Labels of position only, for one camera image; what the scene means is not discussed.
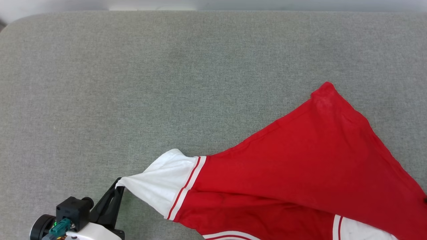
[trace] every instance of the teal connector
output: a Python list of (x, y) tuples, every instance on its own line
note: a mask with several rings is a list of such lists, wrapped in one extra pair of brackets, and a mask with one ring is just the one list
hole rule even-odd
[(49, 230), (50, 234), (55, 235), (55, 237), (62, 237), (67, 231), (71, 229), (71, 220), (64, 218), (56, 226)]

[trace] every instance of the red jersey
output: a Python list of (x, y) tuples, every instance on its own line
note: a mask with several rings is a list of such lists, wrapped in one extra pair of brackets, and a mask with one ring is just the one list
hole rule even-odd
[(237, 146), (117, 185), (210, 240), (427, 239), (425, 193), (328, 82)]

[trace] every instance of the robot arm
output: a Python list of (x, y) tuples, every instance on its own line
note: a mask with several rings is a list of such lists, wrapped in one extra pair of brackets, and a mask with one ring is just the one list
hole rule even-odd
[(118, 178), (94, 206), (91, 198), (69, 197), (56, 206), (56, 216), (45, 214), (34, 223), (30, 240), (125, 240), (115, 229), (124, 187), (115, 187)]

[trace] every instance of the gray fabric surface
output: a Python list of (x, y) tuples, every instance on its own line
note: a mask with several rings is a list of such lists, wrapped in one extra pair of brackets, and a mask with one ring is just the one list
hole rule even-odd
[[(0, 34), (0, 238), (178, 148), (209, 155), (323, 82), (427, 190), (427, 15), (67, 12)], [(125, 193), (127, 240), (199, 240)]]

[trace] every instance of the gray mattress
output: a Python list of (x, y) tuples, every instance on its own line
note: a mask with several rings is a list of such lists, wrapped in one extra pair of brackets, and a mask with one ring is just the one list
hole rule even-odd
[[(337, 90), (427, 190), (427, 15), (67, 12), (0, 33), (0, 238), (160, 154), (232, 147)], [(126, 192), (127, 240), (200, 240)]]

